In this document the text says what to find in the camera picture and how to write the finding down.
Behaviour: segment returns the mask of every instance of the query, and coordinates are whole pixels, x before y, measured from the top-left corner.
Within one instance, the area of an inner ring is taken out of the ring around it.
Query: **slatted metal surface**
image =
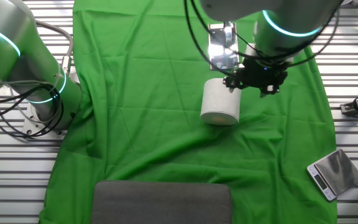
[[[36,19],[73,32],[73,1],[26,3]],[[313,44],[314,52],[327,41],[333,24]],[[332,44],[316,60],[335,120],[337,145],[358,168],[358,119],[342,116],[339,110],[341,103],[358,96],[358,7],[342,9],[339,25]],[[44,28],[39,28],[39,34],[60,62],[68,41]],[[8,95],[8,91],[0,90],[0,96],[4,95]],[[17,128],[23,126],[24,117],[17,110],[9,112],[6,118]],[[0,130],[0,223],[38,222],[59,145],[59,141],[21,142]],[[341,195],[337,207],[338,223],[358,223],[358,187]]]

